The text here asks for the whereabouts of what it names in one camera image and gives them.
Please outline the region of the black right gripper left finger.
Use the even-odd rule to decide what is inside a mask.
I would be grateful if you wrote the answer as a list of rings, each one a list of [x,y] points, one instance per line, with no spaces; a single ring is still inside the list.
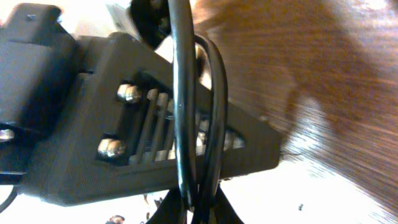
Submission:
[[[186,224],[187,211],[178,188],[171,189],[146,224]]]

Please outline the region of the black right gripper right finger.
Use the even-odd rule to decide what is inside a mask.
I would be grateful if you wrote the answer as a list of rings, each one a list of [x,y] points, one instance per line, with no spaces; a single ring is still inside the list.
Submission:
[[[243,224],[234,208],[230,204],[220,185],[217,188],[215,201],[211,209],[211,223],[215,224]]]

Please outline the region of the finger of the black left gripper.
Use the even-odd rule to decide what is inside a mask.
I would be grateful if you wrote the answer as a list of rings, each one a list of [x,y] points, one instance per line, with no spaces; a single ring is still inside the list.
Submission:
[[[62,206],[174,189],[172,64],[130,35],[83,36],[81,73],[19,191]]]

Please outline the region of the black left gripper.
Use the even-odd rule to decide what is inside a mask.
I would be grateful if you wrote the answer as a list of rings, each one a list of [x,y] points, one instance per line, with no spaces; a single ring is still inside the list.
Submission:
[[[1,185],[21,181],[81,70],[81,46],[60,15],[57,6],[23,2],[1,29]]]

